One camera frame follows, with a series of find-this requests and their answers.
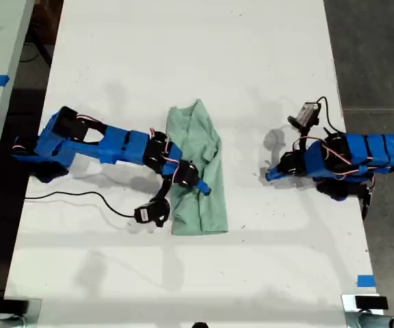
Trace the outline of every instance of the red and white wire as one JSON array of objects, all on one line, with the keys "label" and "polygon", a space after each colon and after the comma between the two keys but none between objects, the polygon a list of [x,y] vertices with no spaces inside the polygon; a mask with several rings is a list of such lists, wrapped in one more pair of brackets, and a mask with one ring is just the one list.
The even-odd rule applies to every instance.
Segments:
[{"label": "red and white wire", "polygon": [[89,120],[91,120],[91,121],[100,122],[100,121],[98,121],[96,118],[93,118],[92,116],[84,115],[84,114],[79,114],[79,115],[77,115],[77,118],[87,118],[87,119],[89,119]]}]

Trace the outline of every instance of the green towel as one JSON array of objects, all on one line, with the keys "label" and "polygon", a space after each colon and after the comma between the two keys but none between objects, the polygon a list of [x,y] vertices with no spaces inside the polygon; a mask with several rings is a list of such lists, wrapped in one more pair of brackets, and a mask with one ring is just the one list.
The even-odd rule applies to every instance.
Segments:
[{"label": "green towel", "polygon": [[227,232],[222,142],[200,99],[191,107],[170,109],[167,135],[182,149],[183,159],[192,161],[200,177],[212,188],[209,196],[195,188],[171,188],[172,234],[194,236]]}]

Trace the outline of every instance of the cable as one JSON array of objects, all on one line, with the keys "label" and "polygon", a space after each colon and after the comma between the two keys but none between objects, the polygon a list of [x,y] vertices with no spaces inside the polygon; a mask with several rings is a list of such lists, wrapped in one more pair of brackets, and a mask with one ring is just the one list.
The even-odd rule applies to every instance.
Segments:
[{"label": "cable", "polygon": [[321,139],[321,138],[308,137],[308,136],[306,136],[306,137],[300,137],[300,138],[297,139],[295,142],[293,142],[293,151],[294,151],[296,142],[298,142],[298,141],[301,140],[301,139],[314,139],[314,140],[320,140],[320,141],[322,142],[321,146],[322,146],[323,148],[325,148],[325,149],[328,151],[328,154],[326,155],[326,158],[325,158],[325,159],[328,158],[329,152],[331,152],[331,153],[333,153],[335,156],[337,156],[339,159],[341,159],[343,162],[345,162],[346,164],[352,165],[352,163],[351,163],[349,160],[345,159],[345,158],[344,158],[343,156],[341,156],[338,152],[336,152],[335,150],[329,148],[328,146],[325,146],[324,144],[326,144],[326,141],[323,140],[323,139]]},{"label": "cable", "polygon": [[299,140],[301,140],[301,139],[314,139],[314,140],[320,140],[321,142],[324,142],[324,143],[326,143],[326,141],[324,141],[323,139],[321,139],[321,138],[316,138],[316,137],[309,137],[309,136],[304,136],[304,137],[300,137],[299,139],[297,139],[295,142],[293,142],[293,151],[294,151],[294,147],[295,147],[295,145],[296,145],[296,142],[298,142]]},{"label": "cable", "polygon": [[163,157],[163,159],[165,159],[165,160],[168,161],[168,162],[176,163],[176,164],[177,164],[177,167],[176,167],[176,169],[175,169],[175,171],[174,171],[174,173],[173,173],[173,175],[172,175],[172,179],[171,179],[171,181],[174,183],[174,178],[176,177],[176,173],[177,173],[177,171],[179,170],[180,163],[179,163],[179,161],[177,161],[177,160],[175,160],[175,159],[169,159],[168,157],[165,157],[165,156],[162,156],[162,157]]},{"label": "cable", "polygon": [[19,62],[20,62],[20,63],[29,63],[29,62],[32,62],[33,60],[35,60],[37,57],[39,57],[39,54],[37,54],[36,56],[34,56],[34,57],[31,58],[31,59],[20,60]]},{"label": "cable", "polygon": [[345,159],[343,156],[341,156],[339,153],[337,153],[335,150],[332,150],[331,148],[325,146],[324,144],[321,145],[323,148],[325,148],[327,151],[333,153],[335,156],[337,156],[339,159],[341,159],[343,162],[345,162],[348,165],[352,165],[350,161]]},{"label": "cable", "polygon": [[77,115],[77,118],[87,118],[87,119],[92,120],[92,121],[95,121],[95,122],[100,122],[100,121],[98,121],[96,118],[93,118],[92,116],[84,115],[84,114],[79,114],[79,115]]},{"label": "cable", "polygon": [[120,217],[127,217],[127,218],[133,218],[135,217],[134,215],[126,215],[126,214],[122,214],[120,212],[118,212],[117,210],[115,210],[112,206],[109,205],[109,203],[107,202],[107,200],[104,198],[103,195],[101,195],[100,193],[97,193],[96,191],[86,191],[85,193],[67,193],[65,191],[54,191],[53,193],[49,193],[48,195],[43,195],[43,196],[39,196],[39,197],[26,197],[26,200],[41,200],[42,198],[46,198],[52,195],[56,195],[56,194],[62,194],[62,195],[69,195],[69,196],[83,196],[83,195],[97,195],[99,196],[104,204],[115,214],[119,215]]},{"label": "cable", "polygon": [[331,121],[329,119],[329,107],[328,107],[328,99],[325,96],[320,97],[319,99],[316,100],[316,103],[318,104],[321,100],[325,100],[325,106],[326,106],[326,119],[328,120],[328,124],[331,128],[334,129],[334,131],[344,134],[344,132],[341,132],[340,130],[337,130],[332,124]]}]

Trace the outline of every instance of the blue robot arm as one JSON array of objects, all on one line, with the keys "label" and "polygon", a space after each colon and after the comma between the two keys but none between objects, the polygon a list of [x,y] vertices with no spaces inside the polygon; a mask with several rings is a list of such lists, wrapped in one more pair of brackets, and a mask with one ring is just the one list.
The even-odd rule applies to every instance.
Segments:
[{"label": "blue robot arm", "polygon": [[[95,142],[84,141],[90,128],[97,130],[103,138]],[[116,128],[79,115],[68,107],[62,107],[54,114],[37,138],[16,138],[12,154],[26,164],[31,175],[42,182],[66,175],[75,155],[83,154],[101,163],[125,161],[153,169],[164,181],[161,190],[152,199],[154,202],[166,202],[166,193],[173,183],[197,188],[204,195],[211,192],[209,186],[199,178],[195,165],[182,159],[181,149],[165,134],[152,130],[149,135]],[[166,207],[169,212],[169,205],[163,207],[164,212]],[[146,211],[138,213],[139,216],[135,212],[135,217],[141,223],[150,221],[146,219]]]},{"label": "blue robot arm", "polygon": [[[394,172],[394,135],[356,135],[337,129],[325,139],[314,141],[306,148],[306,139],[313,125],[319,124],[321,99],[325,100],[329,125],[328,101],[321,97],[317,102],[307,102],[296,118],[289,122],[299,130],[299,149],[286,152],[280,163],[266,174],[268,181],[285,176],[311,177],[317,190],[335,200],[349,195],[363,201],[363,218],[370,205],[374,175]],[[372,186],[364,182],[371,180]]]}]

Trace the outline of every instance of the gray floor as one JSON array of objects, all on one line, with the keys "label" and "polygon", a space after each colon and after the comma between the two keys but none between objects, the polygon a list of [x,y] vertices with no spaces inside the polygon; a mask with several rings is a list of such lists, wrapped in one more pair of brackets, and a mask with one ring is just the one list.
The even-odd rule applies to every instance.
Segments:
[{"label": "gray floor", "polygon": [[[394,1],[325,4],[347,130],[394,133]],[[25,47],[22,58],[32,55]],[[48,73],[41,58],[20,64],[15,87],[43,89]],[[394,315],[394,174],[379,177],[365,229],[378,291]]]}]

